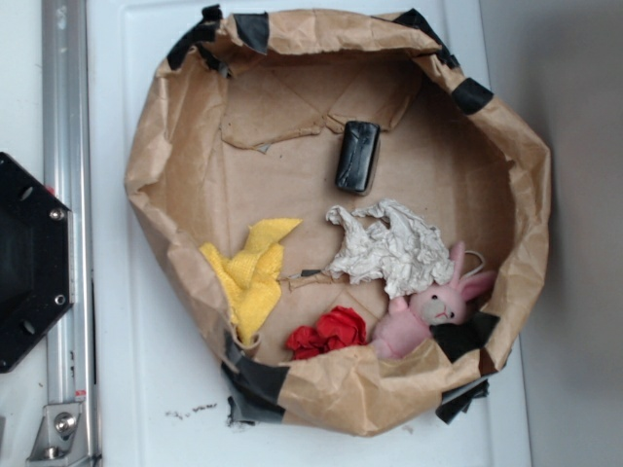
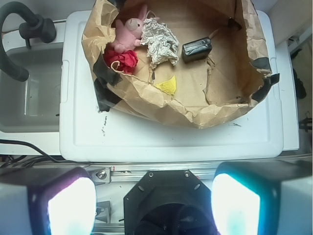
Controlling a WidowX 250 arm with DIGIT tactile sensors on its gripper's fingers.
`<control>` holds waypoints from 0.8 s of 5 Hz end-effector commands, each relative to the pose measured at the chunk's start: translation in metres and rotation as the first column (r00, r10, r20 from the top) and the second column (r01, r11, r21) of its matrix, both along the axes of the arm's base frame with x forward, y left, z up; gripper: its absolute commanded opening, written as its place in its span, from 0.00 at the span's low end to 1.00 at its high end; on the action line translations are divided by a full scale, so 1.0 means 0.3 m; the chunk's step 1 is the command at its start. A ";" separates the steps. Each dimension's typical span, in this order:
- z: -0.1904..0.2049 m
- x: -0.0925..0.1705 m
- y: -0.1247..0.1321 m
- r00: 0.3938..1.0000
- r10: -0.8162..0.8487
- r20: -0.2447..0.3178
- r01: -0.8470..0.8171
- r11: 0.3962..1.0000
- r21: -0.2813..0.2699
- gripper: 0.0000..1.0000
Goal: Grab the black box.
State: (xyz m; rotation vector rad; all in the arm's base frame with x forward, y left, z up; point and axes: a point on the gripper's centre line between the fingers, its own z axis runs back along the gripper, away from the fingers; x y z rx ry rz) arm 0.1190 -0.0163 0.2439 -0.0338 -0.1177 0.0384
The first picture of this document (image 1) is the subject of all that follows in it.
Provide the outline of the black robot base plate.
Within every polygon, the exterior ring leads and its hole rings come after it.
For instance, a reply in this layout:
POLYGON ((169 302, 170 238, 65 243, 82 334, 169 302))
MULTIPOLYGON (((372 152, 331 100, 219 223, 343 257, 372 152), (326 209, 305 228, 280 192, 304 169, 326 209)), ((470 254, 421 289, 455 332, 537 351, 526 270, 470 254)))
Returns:
POLYGON ((14 370, 72 305, 71 211, 1 154, 1 372, 14 370))

